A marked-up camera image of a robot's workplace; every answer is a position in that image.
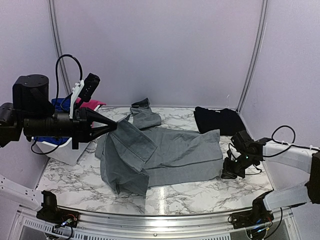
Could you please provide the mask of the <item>grey garment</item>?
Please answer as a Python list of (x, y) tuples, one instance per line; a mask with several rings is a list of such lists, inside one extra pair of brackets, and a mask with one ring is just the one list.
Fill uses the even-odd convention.
[(101, 179), (117, 194), (145, 196), (150, 187), (209, 181), (223, 166), (220, 131), (199, 133), (161, 126), (146, 98), (130, 107), (117, 128), (99, 138)]

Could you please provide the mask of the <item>black t-shirt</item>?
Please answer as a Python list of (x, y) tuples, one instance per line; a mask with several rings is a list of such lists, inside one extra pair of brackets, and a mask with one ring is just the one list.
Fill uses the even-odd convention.
[(246, 127), (232, 109), (207, 109), (197, 106), (193, 111), (194, 119), (201, 134), (219, 130), (221, 136), (233, 136), (237, 132), (245, 131)]

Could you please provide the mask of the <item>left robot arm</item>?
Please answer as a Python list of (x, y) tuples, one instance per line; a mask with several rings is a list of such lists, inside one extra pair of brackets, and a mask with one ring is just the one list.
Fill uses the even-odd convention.
[(13, 102), (0, 107), (0, 146), (19, 141), (24, 135), (28, 141), (36, 137), (71, 138), (72, 149), (80, 143), (113, 131), (117, 123), (87, 107), (75, 108), (80, 98), (88, 102), (100, 79), (89, 74), (72, 93), (69, 112), (58, 112), (49, 101), (49, 79), (42, 74), (20, 76), (12, 87)]

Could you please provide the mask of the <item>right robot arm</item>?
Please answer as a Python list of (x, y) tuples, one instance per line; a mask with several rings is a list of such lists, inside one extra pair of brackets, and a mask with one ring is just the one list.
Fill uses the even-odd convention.
[(306, 183), (283, 190), (273, 190), (262, 195), (260, 197), (262, 203), (247, 214), (247, 219), (252, 224), (260, 223), (267, 216), (267, 211), (306, 203), (320, 203), (319, 149), (284, 141), (277, 142), (268, 137), (253, 140), (245, 130), (235, 133), (231, 142), (240, 155), (232, 158), (232, 151), (227, 151), (222, 167), (222, 179), (245, 178), (248, 167), (258, 166), (263, 161), (276, 162), (309, 174), (309, 180)]

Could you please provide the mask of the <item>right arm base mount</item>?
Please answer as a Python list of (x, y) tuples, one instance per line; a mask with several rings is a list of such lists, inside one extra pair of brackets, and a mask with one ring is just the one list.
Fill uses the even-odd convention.
[(255, 211), (253, 209), (234, 212), (229, 216), (229, 222), (234, 229), (253, 227), (265, 223), (270, 223), (274, 220), (271, 211)]

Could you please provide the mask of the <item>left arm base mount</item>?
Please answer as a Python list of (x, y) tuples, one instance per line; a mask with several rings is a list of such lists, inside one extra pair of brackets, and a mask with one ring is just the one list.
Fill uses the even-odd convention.
[(80, 213), (78, 211), (67, 210), (63, 208), (50, 208), (50, 207), (43, 207), (36, 213), (36, 218), (53, 223), (56, 225), (61, 225), (63, 222), (71, 219), (71, 223), (68, 223), (68, 226), (72, 228), (76, 228), (78, 225)]

